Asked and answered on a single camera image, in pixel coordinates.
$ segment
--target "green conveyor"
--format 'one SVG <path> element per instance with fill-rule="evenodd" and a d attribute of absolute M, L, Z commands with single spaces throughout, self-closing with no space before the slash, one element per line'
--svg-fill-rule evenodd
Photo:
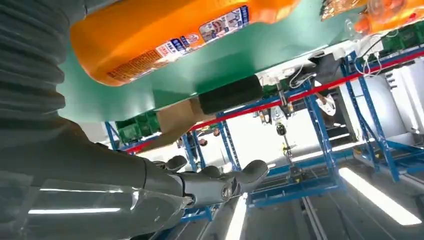
<path fill-rule="evenodd" d="M 302 0 L 280 22 L 249 25 L 121 87 L 105 86 L 88 77 L 69 47 L 61 65 L 65 82 L 58 87 L 66 107 L 59 114 L 76 122 L 126 120 L 344 41 L 345 20 L 352 13 L 321 22 L 321 3 Z"/>

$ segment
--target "red bar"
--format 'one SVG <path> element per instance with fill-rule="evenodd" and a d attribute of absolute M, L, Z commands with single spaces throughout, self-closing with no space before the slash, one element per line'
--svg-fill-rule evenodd
<path fill-rule="evenodd" d="M 390 62 L 386 62 L 386 63 L 382 64 L 381 69 L 386 69 L 386 68 L 389 68 L 389 67 L 392 67 L 392 66 L 395 66 L 395 65 L 398 65 L 398 64 L 403 64 L 403 63 L 409 62 L 411 60 L 414 60 L 416 58 L 419 58 L 421 56 L 424 56 L 424 51 L 420 51 L 420 52 L 417 52 L 417 53 L 414 53 L 414 54 L 411 54 L 411 55 L 408 55 L 408 56 L 405 56 L 405 57 L 401 57 L 399 59 L 396 59 L 396 60 L 393 60 L 393 61 L 390 61 Z M 371 68 L 371 70 L 367 73 L 375 73 L 379 70 L 380 70 L 380 66 L 376 66 L 376 67 Z M 356 79 L 356 78 L 358 78 L 362 75 L 363 74 L 361 74 L 361 73 L 355 73 L 355 74 L 349 75 L 347 77 L 343 77 L 343 78 L 340 78 L 338 80 L 335 80 L 333 82 L 314 87 L 311 90 L 307 90 L 307 91 L 304 91 L 304 92 L 299 93 L 297 95 L 289 97 L 288 101 L 294 102 L 296 100 L 303 99 L 304 97 L 307 97 L 309 95 L 321 92 L 322 90 L 327 90 L 327 89 L 338 87 L 339 85 L 342 85 L 342 84 L 346 83 L 347 81 L 352 81 L 352 80 L 354 80 L 354 79 Z"/>
<path fill-rule="evenodd" d="M 281 104 L 281 101 L 278 100 L 278 101 L 274 101 L 274 102 L 267 103 L 267 104 L 264 104 L 264 105 L 252 107 L 252 108 L 249 108 L 249 109 L 246 109 L 246 110 L 243 110 L 243 111 L 239 111 L 239 112 L 235 112 L 235 113 L 228 114 L 228 115 L 225 115 L 225 116 L 217 117 L 217 118 L 212 119 L 210 121 L 205 121 L 205 122 L 201 122 L 197 125 L 194 125 L 192 128 L 190 128 L 190 131 L 196 130 L 196 129 L 201 129 L 201 128 L 204 128 L 206 126 L 216 124 L 216 123 L 222 122 L 222 121 L 227 120 L 227 119 L 232 119 L 232 118 L 235 118 L 235 117 L 238 117 L 238 116 L 241 116 L 241 115 L 253 113 L 253 112 L 256 112 L 256 111 L 259 111 L 259 110 L 262 110 L 262 109 L 269 109 L 269 108 L 278 106 L 280 104 Z"/>
<path fill-rule="evenodd" d="M 137 146 L 133 146 L 131 148 L 128 148 L 125 150 L 125 152 L 127 153 L 138 153 L 140 152 L 144 147 L 146 147 L 147 145 L 150 144 L 151 141 L 145 141 L 143 143 L 141 143 L 140 145 Z"/>
<path fill-rule="evenodd" d="M 367 73 L 375 73 L 375 72 L 379 71 L 380 69 L 386 69 L 386 68 L 389 68 L 389 67 L 392 67 L 392 66 L 395 66 L 395 65 L 398 65 L 398 64 L 406 63 L 406 62 L 409 62 L 409 61 L 414 60 L 416 58 L 419 58 L 421 56 L 424 56 L 424 51 L 420 51 L 420 52 L 417 52 L 417 53 L 414 53 L 414 54 L 411 54 L 411 55 L 408 55 L 408 56 L 405 56 L 405 57 L 401 57 L 399 59 L 396 59 L 396 60 L 393 60 L 393 61 L 390 61 L 390 62 L 386 62 L 386 63 L 382 64 L 381 68 L 380 68 L 380 66 L 373 67 Z M 362 73 L 354 73 L 352 75 L 337 79 L 337 80 L 332 81 L 330 83 L 314 87 L 311 90 L 307 90 L 307 91 L 304 91 L 304 92 L 299 93 L 297 95 L 289 97 L 288 101 L 294 102 L 294 101 L 303 99 L 304 97 L 307 97 L 309 95 L 321 92 L 323 90 L 338 87 L 339 85 L 342 85 L 342 84 L 346 83 L 347 81 L 355 80 L 362 75 L 363 75 Z M 256 107 L 253 107 L 253 108 L 250 108 L 250 109 L 246 109 L 244 111 L 235 112 L 235 113 L 232 113 L 232 114 L 229 114 L 229 115 L 226 115 L 226 116 L 222 116 L 222 117 L 217 117 L 213 120 L 201 122 L 199 124 L 194 125 L 190 129 L 190 131 L 196 130 L 196 129 L 201 129 L 203 127 L 206 127 L 206 126 L 209 126 L 209 125 L 212 125 L 212 124 L 216 124 L 216 123 L 222 122 L 222 121 L 227 120 L 227 119 L 232 119 L 232 118 L 235 118 L 235 117 L 238 117 L 238 116 L 241 116 L 241 115 L 253 113 L 253 112 L 256 112 L 256 111 L 259 111 L 259 110 L 263 110 L 263 109 L 272 108 L 272 107 L 278 106 L 280 104 L 281 104 L 281 100 L 278 100 L 278 101 L 267 103 L 267 104 L 264 104 L 264 105 L 261 105 L 261 106 L 256 106 Z M 140 145 L 129 148 L 125 151 L 128 152 L 128 153 L 137 153 L 137 152 L 141 151 L 142 148 L 147 146 L 149 143 L 150 142 L 147 141 L 147 142 L 144 142 Z"/>

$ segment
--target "gray robot arm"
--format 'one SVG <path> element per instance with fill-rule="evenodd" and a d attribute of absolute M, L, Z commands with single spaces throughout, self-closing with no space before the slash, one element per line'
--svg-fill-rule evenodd
<path fill-rule="evenodd" d="M 254 163 L 261 173 L 253 178 L 163 170 L 90 142 L 58 115 L 69 28 L 113 2 L 0 1 L 1 239 L 118 240 L 158 231 L 177 224 L 187 206 L 225 202 L 268 172 L 263 162 Z"/>

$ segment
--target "orange bottle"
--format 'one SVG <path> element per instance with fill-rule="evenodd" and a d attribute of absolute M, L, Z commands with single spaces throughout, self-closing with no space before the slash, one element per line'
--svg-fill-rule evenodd
<path fill-rule="evenodd" d="M 367 12 L 354 25 L 363 35 L 394 30 L 424 18 L 424 0 L 369 0 Z"/>
<path fill-rule="evenodd" d="M 71 43 L 96 81 L 120 86 L 248 24 L 272 24 L 300 0 L 123 0 L 78 22 Z"/>

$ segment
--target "bottle label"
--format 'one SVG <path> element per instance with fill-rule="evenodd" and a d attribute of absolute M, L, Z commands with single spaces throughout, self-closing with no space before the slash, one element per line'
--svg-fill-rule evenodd
<path fill-rule="evenodd" d="M 249 24 L 248 7 L 242 6 L 200 26 L 199 32 L 205 43 L 208 43 L 241 29 L 247 24 Z"/>
<path fill-rule="evenodd" d="M 248 24 L 249 10 L 244 5 L 200 26 L 200 34 L 195 32 L 179 38 L 173 38 L 155 49 L 117 66 L 109 71 L 107 75 L 121 82 L 131 82 Z"/>

